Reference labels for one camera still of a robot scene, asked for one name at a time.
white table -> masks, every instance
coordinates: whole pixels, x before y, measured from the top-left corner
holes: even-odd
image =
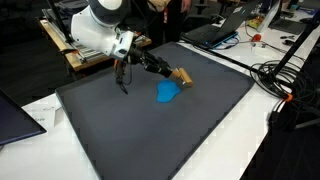
[[[248,31],[252,35],[256,33],[250,28]],[[249,40],[249,37],[245,35],[244,28],[240,28],[239,33],[242,41]],[[296,54],[307,58],[319,34],[320,28],[310,35]],[[289,48],[282,45],[282,40],[279,39],[283,35],[288,34],[275,30],[268,30],[262,34],[263,37],[268,37],[268,39],[263,39],[264,41],[288,50]],[[187,44],[182,45],[214,61],[248,74],[247,70],[228,61],[207,55]],[[253,55],[250,44],[239,44],[228,51],[220,51],[220,53],[247,65],[269,60]],[[296,58],[293,58],[291,62],[302,65],[302,61]],[[192,155],[174,179],[239,179],[267,134],[268,113],[278,101],[279,99],[270,96],[254,85]],[[47,130],[48,133],[44,135],[4,147],[0,152],[1,180],[98,179],[62,109],[56,113],[55,127]]]

table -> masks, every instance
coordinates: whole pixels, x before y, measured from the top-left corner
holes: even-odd
[[[46,19],[42,19],[42,20],[39,20],[39,25],[41,26],[44,33],[48,34],[49,37],[52,39],[52,41],[56,44],[59,51],[69,48],[68,44],[64,42],[64,40],[59,36],[58,32],[54,28],[52,28],[50,22],[48,22]],[[151,39],[143,38],[140,41],[137,41],[136,44],[139,45],[140,47],[144,47],[151,44]],[[105,62],[111,58],[108,56],[102,56],[94,61],[87,61],[85,63],[82,63],[79,60],[78,56],[76,56],[75,54],[69,53],[69,54],[65,54],[65,59],[67,61],[67,65],[70,66],[69,67],[70,71],[78,72],[80,70]]]
[[[241,39],[245,41],[249,38],[243,34],[244,29],[242,28],[239,29],[239,33]],[[248,31],[250,34],[254,33],[252,29]],[[263,37],[268,35],[272,37],[266,39],[268,43],[288,49],[279,42],[279,37],[285,34],[276,30],[268,30]],[[318,38],[319,34],[320,28],[309,36],[296,54],[306,58],[316,42],[315,37]],[[225,60],[207,55],[188,44],[181,43],[181,45],[248,74],[247,70]],[[268,60],[252,55],[250,47],[251,45],[247,43],[239,44],[221,53],[247,65]],[[293,58],[291,62],[302,65],[302,61],[296,58]],[[192,155],[174,179],[239,179],[267,134],[268,113],[278,101],[279,99],[254,85]],[[57,111],[56,126],[47,130],[48,133],[44,135],[4,147],[0,152],[0,179],[98,179],[62,109]]]

black mat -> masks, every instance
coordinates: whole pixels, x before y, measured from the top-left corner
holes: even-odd
[[[164,78],[137,65],[129,95],[115,84],[112,69],[56,91],[101,179],[171,179],[253,85],[175,43],[152,53],[184,67],[194,87],[160,104],[157,84]]]

laptop screen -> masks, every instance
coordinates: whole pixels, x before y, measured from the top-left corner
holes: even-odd
[[[42,126],[0,90],[0,146],[45,132]]]

blue cloth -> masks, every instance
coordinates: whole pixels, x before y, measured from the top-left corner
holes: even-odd
[[[170,102],[175,95],[181,92],[180,88],[173,81],[168,79],[162,80],[158,84],[158,97],[157,101],[160,103]]]

